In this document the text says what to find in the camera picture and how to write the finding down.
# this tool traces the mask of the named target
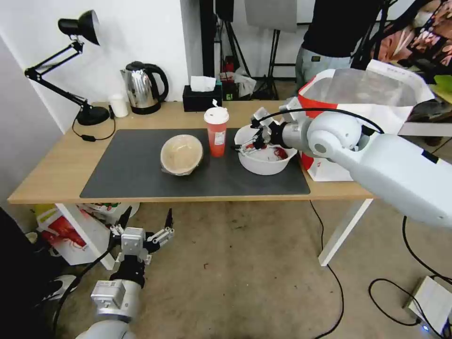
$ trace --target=black desk mat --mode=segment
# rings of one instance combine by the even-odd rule
[[[206,129],[121,129],[116,132],[85,185],[81,198],[195,197],[231,195],[309,194],[309,187],[293,157],[272,176],[246,170],[234,144],[237,129],[226,132],[222,158],[209,153]],[[177,177],[161,170],[160,150],[178,134],[197,137],[204,148],[200,165],[189,176]]]

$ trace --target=lamp shade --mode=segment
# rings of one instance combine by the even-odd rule
[[[89,10],[83,13],[78,20],[75,19],[59,19],[58,28],[66,35],[81,35],[86,40],[99,45],[96,36],[99,21],[96,12]]]

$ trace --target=wooden table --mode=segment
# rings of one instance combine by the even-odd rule
[[[240,128],[250,122],[251,115],[261,106],[277,112],[280,101],[226,102],[230,119],[228,127]],[[129,114],[116,120],[117,129],[183,129],[205,128],[203,113],[184,112],[182,103],[169,102],[151,115]],[[79,134],[104,137],[113,124],[106,121],[98,126],[76,126]],[[111,139],[94,143],[83,141],[68,131],[42,159],[8,201],[12,204],[55,203],[87,245],[100,256],[107,247],[105,235],[92,226],[84,225],[84,217],[75,205],[84,202],[200,202],[200,201],[294,201],[294,200],[361,200],[353,205],[346,218],[337,226],[319,256],[322,266],[328,264],[339,246],[353,229],[373,200],[372,194],[354,182],[315,182],[304,171],[311,190],[306,195],[255,195],[215,197],[137,197],[137,198],[80,198],[85,184],[102,157]],[[111,255],[103,259],[107,269],[113,268]]]

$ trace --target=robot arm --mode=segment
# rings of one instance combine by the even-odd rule
[[[91,299],[102,319],[93,324],[77,339],[135,339],[129,323],[138,315],[141,289],[145,284],[145,265],[151,261],[151,253],[158,251],[174,235],[172,210],[168,211],[165,226],[157,233],[142,228],[127,227],[131,207],[110,227],[113,241],[121,244],[116,261],[118,271],[109,280],[99,280]]]
[[[401,213],[427,224],[452,227],[452,165],[397,135],[363,128],[353,116],[325,111],[311,119],[304,112],[281,113],[282,123],[265,119],[269,114],[260,108],[251,123],[259,128],[250,141],[253,147],[244,144],[238,151],[252,152],[273,144],[328,158]]]

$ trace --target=lamp arm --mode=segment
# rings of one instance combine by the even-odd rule
[[[59,56],[60,54],[70,50],[70,49],[74,49],[76,51],[76,53],[68,56],[66,59],[53,64],[53,65],[47,65],[46,63],[48,63],[50,60],[56,58],[57,56]],[[52,55],[51,57],[45,59],[44,61],[40,62],[39,64],[27,68],[25,70],[25,76],[30,79],[33,80],[39,84],[41,84],[44,87],[47,87],[48,89],[58,93],[59,95],[65,97],[66,99],[71,100],[72,102],[76,103],[79,106],[85,106],[88,104],[88,100],[81,98],[75,94],[72,94],[70,92],[67,92],[65,90],[62,90],[61,88],[55,86],[54,84],[44,80],[42,78],[42,76],[48,72],[50,72],[51,70],[57,68],[58,66],[66,63],[67,61],[71,60],[72,58],[76,57],[77,55],[81,54],[83,52],[83,43],[79,42],[78,40],[75,40],[73,43],[71,43],[69,46],[67,46],[66,48],[62,49],[61,51],[55,53],[54,55]],[[39,72],[39,69],[41,68],[45,68],[45,70],[43,72]]]

